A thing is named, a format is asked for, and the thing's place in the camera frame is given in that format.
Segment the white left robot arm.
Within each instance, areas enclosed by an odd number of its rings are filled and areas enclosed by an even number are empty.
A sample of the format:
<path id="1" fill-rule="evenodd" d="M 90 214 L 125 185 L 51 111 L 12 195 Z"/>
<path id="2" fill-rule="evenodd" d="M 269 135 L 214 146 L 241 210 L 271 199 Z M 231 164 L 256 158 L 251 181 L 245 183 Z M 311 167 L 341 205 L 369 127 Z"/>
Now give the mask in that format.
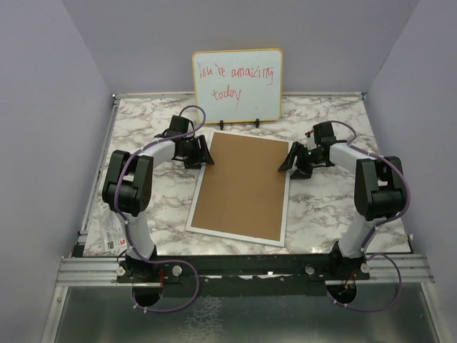
<path id="1" fill-rule="evenodd" d="M 129 259 L 136 260 L 133 273 L 150 282 L 158 271 L 152 260 L 156 245 L 150 237 L 145 211 L 151 201 L 154 169 L 168 161 L 180 161 L 187 169 L 213 165 L 206 137 L 197 136 L 199 126 L 181 115 L 171 118 L 168 129 L 134 152 L 111 154 L 102 199 L 117 215 L 124 229 Z"/>

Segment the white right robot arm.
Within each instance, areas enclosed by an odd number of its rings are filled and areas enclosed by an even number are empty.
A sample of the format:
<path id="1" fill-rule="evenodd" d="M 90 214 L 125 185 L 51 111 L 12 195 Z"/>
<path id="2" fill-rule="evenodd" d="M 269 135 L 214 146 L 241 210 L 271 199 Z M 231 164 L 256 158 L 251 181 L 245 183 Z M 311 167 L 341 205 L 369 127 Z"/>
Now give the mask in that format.
<path id="1" fill-rule="evenodd" d="M 314 169 L 339 166 L 354 175 L 356 214 L 345 234 L 334 244 L 329 274 L 345 279 L 352 260 L 364 258 L 381 226 L 400 219 L 408 210 L 411 191 L 397 156 L 381 156 L 353 144 L 357 133 L 342 121 L 324 121 L 306 133 L 305 144 L 295 141 L 279 172 L 293 170 L 292 179 L 310 179 Z"/>

